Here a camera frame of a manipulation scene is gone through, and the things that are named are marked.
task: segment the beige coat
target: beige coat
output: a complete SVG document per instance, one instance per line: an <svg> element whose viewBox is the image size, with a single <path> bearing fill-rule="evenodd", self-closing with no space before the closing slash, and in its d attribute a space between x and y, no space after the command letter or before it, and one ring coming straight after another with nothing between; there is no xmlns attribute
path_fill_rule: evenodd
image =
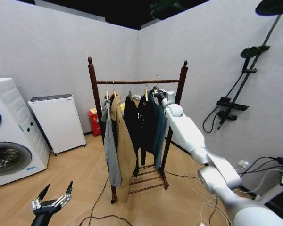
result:
<svg viewBox="0 0 283 226"><path fill-rule="evenodd" d="M128 197L129 180L133 174L136 164L136 155L126 124L123 120L120 107L121 96L117 94L112 102L110 117L116 121L117 130L117 159L121 171L122 182L116 188L117 197L125 202Z"/></svg>

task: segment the clothes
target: clothes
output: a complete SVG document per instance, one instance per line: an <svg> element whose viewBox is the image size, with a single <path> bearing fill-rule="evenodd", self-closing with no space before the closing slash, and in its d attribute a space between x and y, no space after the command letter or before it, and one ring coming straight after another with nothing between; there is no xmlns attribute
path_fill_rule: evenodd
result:
<svg viewBox="0 0 283 226"><path fill-rule="evenodd" d="M122 177L118 165L117 151L115 147L114 137L112 133L112 121L110 117L110 100L102 101L102 118L101 121L105 125L104 151L106 162L109 165L109 179L112 186L118 187L121 184Z"/></svg>
<svg viewBox="0 0 283 226"><path fill-rule="evenodd" d="M139 171L138 165L138 149L140 148L141 140L141 123L138 118L137 107L135 102L126 97L125 108L124 108L124 121L126 123L130 138L134 147L136 155L136 164L133 175L137 177Z"/></svg>
<svg viewBox="0 0 283 226"><path fill-rule="evenodd" d="M136 155L122 116L120 101L121 96L117 94L111 105L110 116L112 121L115 121L112 126L115 127L117 135L117 158L122 175L122 182L121 185L116 188L116 194L121 202L125 202L128 197L129 180L135 169Z"/></svg>
<svg viewBox="0 0 283 226"><path fill-rule="evenodd" d="M158 170L167 125L164 110L162 106L155 103L152 93L148 92L148 101L143 96L138 105L138 111L143 115L141 165L145 164L146 151L148 151L154 155L155 169Z"/></svg>

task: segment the white appliance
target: white appliance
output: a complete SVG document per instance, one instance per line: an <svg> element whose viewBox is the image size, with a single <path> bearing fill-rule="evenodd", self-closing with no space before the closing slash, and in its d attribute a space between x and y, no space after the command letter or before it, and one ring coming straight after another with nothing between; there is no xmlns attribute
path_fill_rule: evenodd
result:
<svg viewBox="0 0 283 226"><path fill-rule="evenodd" d="M47 168L49 147L11 78L0 78L0 185Z"/></svg>
<svg viewBox="0 0 283 226"><path fill-rule="evenodd" d="M71 94L34 97L28 103L56 156L71 148L86 146L75 100Z"/></svg>

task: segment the clothes rack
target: clothes rack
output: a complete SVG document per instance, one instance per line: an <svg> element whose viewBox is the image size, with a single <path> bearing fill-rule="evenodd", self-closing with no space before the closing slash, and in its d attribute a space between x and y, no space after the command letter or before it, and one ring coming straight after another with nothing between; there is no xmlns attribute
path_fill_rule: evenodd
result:
<svg viewBox="0 0 283 226"><path fill-rule="evenodd" d="M92 86L92 90L93 90L93 97L94 97L94 101L95 101L95 106L96 106L96 110L97 110L97 114L98 114L98 119L99 119L99 123L100 123L100 130L101 130L101 136L102 136L102 141L104 142L104 138L105 138L105 129L104 129L104 124L103 122L100 120L102 117L102 111L101 111L101 106L100 106L100 97L99 97L99 91L98 91L98 84L150 84L150 83L178 83L177 85L177 91L176 91L176 96L175 96L175 104L180 104L180 100L183 94L183 87L184 87L184 83L185 83L185 78L188 72L188 67L187 67L188 61L185 60L185 62L183 63L183 67L181 68L181 72L179 75L179 79L173 79L173 80L125 80L125 81L111 81L111 80L96 80L96 76L95 76L95 70L94 70L94 66L92 63L92 58L88 57L88 69L89 69L89 75L90 75L90 80L91 80L91 86ZM148 178L148 179L144 179L144 180L140 180L140 181L134 181L131 182L129 185L134 185L134 184L138 184L138 183L142 183L145 181L150 181L150 180L154 180L157 178L161 178L162 179L162 183L160 184L155 184L152 186L148 186L142 189L138 189L138 190L134 190L134 191L130 191L129 194L133 194L133 193L137 193L137 192L141 192L144 190L148 190L154 187L158 187L158 186L164 186L164 188L167 190L169 183L166 179L165 176L165 165L166 165L166 159L168 156L168 152L169 152L169 148L170 148L170 143L171 143L171 139L172 139L172 130L171 128L169 128L168 131L168 135L166 138L166 145L165 145L165 150L164 150L164 154L163 154L163 158L162 158L162 162L161 162L161 166L159 167L158 170L151 170L148 172L144 172L144 173L139 173L139 175L144 175L144 174L149 174L149 173L154 173L154 172L159 172L159 176L153 177L153 178ZM149 166L142 166L140 167L140 169L146 169L146 168L150 168L153 167L154 165L149 165ZM116 197L116 188L111 186L111 194L112 194L112 198L111 198L111 204L113 204L117 197Z"/></svg>

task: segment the ceiling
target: ceiling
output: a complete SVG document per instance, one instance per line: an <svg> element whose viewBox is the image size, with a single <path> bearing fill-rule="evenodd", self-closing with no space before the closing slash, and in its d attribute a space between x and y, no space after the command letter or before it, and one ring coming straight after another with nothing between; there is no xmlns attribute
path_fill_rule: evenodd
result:
<svg viewBox="0 0 283 226"><path fill-rule="evenodd" d="M20 0L34 4L34 0ZM47 2L105 17L107 23L133 29L153 20L164 20L209 0L47 0Z"/></svg>

